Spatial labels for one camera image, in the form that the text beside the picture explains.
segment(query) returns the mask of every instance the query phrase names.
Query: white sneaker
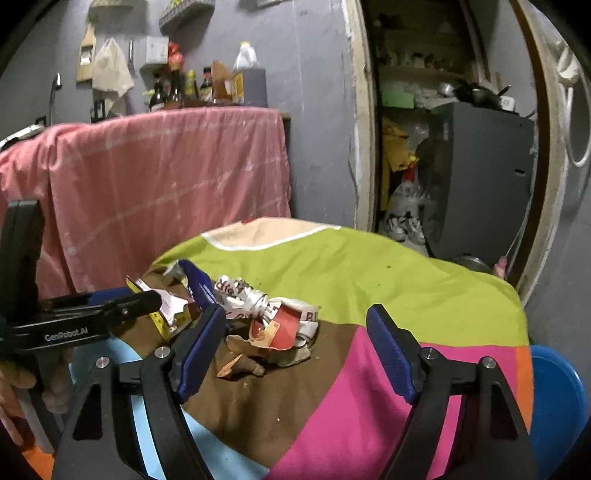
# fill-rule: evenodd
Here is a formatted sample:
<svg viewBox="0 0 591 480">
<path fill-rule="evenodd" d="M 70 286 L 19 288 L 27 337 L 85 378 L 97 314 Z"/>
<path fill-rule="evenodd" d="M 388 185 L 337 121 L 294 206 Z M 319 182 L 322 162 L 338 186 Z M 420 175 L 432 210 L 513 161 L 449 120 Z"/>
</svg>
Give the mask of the white sneaker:
<svg viewBox="0 0 591 480">
<path fill-rule="evenodd" d="M 386 235 L 397 242 L 404 242 L 406 240 L 406 232 L 401 223 L 401 220 L 394 215 L 391 215 L 388 220 L 384 222 L 384 231 L 386 232 Z"/>
<path fill-rule="evenodd" d="M 416 217 L 410 217 L 405 219 L 402 223 L 402 227 L 408 235 L 408 239 L 416 245 L 425 244 L 425 236 L 423 235 L 423 228 L 421 223 Z"/>
</svg>

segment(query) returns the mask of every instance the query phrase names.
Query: wooden board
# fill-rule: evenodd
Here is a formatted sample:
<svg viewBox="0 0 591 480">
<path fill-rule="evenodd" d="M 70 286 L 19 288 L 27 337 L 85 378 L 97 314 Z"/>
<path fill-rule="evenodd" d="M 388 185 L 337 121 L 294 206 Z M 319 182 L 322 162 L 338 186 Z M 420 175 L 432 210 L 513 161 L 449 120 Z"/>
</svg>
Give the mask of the wooden board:
<svg viewBox="0 0 591 480">
<path fill-rule="evenodd" d="M 92 74 L 95 66 L 95 50 L 95 26 L 92 23 L 89 23 L 86 26 L 86 35 L 80 43 L 76 82 L 86 82 L 88 80 L 92 80 Z"/>
</svg>

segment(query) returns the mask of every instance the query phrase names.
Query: faucet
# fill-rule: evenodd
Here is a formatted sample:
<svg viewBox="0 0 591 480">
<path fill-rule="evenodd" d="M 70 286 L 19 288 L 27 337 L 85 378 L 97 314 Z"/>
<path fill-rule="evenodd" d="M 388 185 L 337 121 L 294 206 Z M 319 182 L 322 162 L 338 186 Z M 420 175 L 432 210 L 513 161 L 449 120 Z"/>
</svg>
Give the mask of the faucet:
<svg viewBox="0 0 591 480">
<path fill-rule="evenodd" d="M 50 127 L 53 125 L 53 111 L 55 110 L 55 102 L 56 102 L 56 92 L 61 90 L 61 75 L 56 73 L 56 76 L 53 77 L 53 82 L 51 83 L 51 93 L 49 94 L 49 116 L 47 117 L 47 126 Z"/>
</svg>

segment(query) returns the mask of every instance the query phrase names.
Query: metal bowl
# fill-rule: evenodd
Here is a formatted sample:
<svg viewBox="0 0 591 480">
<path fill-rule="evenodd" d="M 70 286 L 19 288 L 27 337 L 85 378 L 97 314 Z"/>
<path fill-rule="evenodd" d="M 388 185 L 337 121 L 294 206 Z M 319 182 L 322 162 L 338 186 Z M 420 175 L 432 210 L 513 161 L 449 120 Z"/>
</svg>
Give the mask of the metal bowl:
<svg viewBox="0 0 591 480">
<path fill-rule="evenodd" d="M 462 267 L 466 267 L 468 270 L 472 270 L 473 272 L 488 273 L 490 275 L 493 273 L 492 268 L 489 267 L 485 262 L 483 262 L 480 258 L 476 258 L 471 255 L 461 255 L 453 262 L 455 264 L 461 265 Z"/>
</svg>

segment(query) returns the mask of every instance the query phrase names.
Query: blue stool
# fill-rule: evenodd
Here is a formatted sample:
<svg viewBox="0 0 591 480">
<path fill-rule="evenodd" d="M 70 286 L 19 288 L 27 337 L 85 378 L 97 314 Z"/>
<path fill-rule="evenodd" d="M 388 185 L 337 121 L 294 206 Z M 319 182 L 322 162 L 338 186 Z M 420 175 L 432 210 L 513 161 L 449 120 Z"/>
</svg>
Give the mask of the blue stool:
<svg viewBox="0 0 591 480">
<path fill-rule="evenodd" d="M 546 479 L 566 456 L 587 422 L 585 388 L 572 365 L 551 348 L 533 345 L 534 414 L 530 438 L 538 477 Z"/>
</svg>

